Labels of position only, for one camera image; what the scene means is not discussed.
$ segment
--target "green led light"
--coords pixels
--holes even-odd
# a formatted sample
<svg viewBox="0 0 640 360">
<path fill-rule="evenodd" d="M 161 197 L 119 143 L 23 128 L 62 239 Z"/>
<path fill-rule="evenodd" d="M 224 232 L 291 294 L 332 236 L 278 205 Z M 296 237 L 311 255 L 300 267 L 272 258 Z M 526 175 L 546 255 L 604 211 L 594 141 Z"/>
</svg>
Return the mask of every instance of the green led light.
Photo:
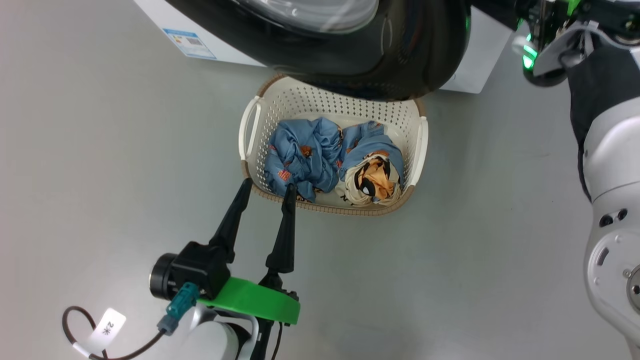
<svg viewBox="0 0 640 360">
<path fill-rule="evenodd" d="M 531 41 L 531 34 L 527 36 L 527 41 Z M 523 48 L 527 53 L 522 56 L 522 65 L 524 65 L 525 69 L 532 70 L 533 64 L 538 56 L 538 52 L 528 45 L 524 45 Z"/>
<path fill-rule="evenodd" d="M 524 68 L 527 70 L 533 69 L 533 60 L 529 59 L 526 56 L 522 57 L 522 64 L 524 65 Z"/>
<path fill-rule="evenodd" d="M 536 56 L 538 56 L 538 52 L 535 51 L 534 49 L 531 49 L 529 46 L 524 45 L 524 51 L 528 52 L 529 54 L 531 54 L 531 56 L 533 56 L 533 58 L 535 59 Z"/>
</svg>

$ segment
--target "floor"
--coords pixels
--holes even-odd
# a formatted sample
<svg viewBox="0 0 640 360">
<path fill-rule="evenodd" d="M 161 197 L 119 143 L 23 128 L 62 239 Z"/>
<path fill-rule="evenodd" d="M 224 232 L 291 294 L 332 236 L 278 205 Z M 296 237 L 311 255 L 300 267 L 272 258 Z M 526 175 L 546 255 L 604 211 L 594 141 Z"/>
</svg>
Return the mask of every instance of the floor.
<svg viewBox="0 0 640 360">
<path fill-rule="evenodd" d="M 0 347 L 79 358 L 60 327 L 77 304 L 128 317 L 109 347 L 126 354 L 166 306 L 150 267 L 208 240 L 240 185 L 238 121 L 272 72 L 185 58 L 130 0 L 3 1 L 0 30 Z M 428 158 L 400 211 L 298 212 L 284 280 L 302 313 L 280 359 L 629 358 L 584 290 L 568 88 L 519 72 L 507 50 L 481 94 L 425 98 Z M 251 199 L 235 276 L 262 277 L 279 221 Z M 185 329 L 140 358 L 176 358 Z"/>
</svg>

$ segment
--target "washing machine door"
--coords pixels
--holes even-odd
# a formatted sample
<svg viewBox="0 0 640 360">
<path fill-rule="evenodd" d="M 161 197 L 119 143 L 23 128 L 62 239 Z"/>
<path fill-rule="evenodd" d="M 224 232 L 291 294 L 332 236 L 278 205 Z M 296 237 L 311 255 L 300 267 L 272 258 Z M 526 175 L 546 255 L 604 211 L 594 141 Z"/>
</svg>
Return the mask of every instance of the washing machine door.
<svg viewBox="0 0 640 360">
<path fill-rule="evenodd" d="M 405 100 L 440 88 L 467 47 L 466 0 L 167 0 L 226 43 L 300 81 Z"/>
</svg>

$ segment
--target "white plastic basket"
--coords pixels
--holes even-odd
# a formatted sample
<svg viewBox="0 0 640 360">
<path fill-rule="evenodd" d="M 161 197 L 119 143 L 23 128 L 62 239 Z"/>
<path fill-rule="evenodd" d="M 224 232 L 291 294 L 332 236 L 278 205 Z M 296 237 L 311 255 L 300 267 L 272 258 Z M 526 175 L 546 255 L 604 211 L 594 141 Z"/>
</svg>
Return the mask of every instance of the white plastic basket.
<svg viewBox="0 0 640 360">
<path fill-rule="evenodd" d="M 316 203 L 298 201 L 299 208 L 342 215 L 376 216 L 400 208 L 418 183 L 427 153 L 429 126 L 419 101 L 378 102 L 355 99 L 307 85 L 284 75 L 265 83 L 247 105 L 238 136 L 238 150 L 245 177 L 253 179 L 253 189 L 261 196 L 282 202 L 271 193 L 264 177 L 264 160 L 269 139 L 278 121 L 314 120 L 324 116 L 341 127 L 370 120 L 386 125 L 385 133 L 400 148 L 404 159 L 402 196 L 389 206 L 353 208 L 332 193 L 317 194 Z"/>
</svg>

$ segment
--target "clothing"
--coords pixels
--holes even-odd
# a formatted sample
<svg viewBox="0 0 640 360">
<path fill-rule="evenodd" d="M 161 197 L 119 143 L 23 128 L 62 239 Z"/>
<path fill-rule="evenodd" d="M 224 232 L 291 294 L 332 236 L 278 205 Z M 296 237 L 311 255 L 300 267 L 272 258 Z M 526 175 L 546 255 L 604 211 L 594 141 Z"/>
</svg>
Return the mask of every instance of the clothing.
<svg viewBox="0 0 640 360">
<path fill-rule="evenodd" d="M 339 195 L 354 206 L 390 204 L 404 183 L 396 171 L 403 169 L 403 159 L 384 131 L 374 121 L 345 129 L 324 117 L 281 121 L 269 141 L 267 184 L 284 196 L 293 183 L 298 200 L 315 202 L 316 192 L 328 193 L 340 181 Z"/>
<path fill-rule="evenodd" d="M 402 193 L 396 168 L 381 154 L 374 154 L 348 168 L 344 180 L 335 187 L 343 201 L 355 207 L 391 205 Z"/>
<path fill-rule="evenodd" d="M 279 122 L 264 164 L 269 188 L 284 196 L 287 185 L 295 184 L 310 202 L 316 200 L 315 191 L 332 191 L 339 180 L 340 133 L 340 127 L 324 117 Z"/>
</svg>

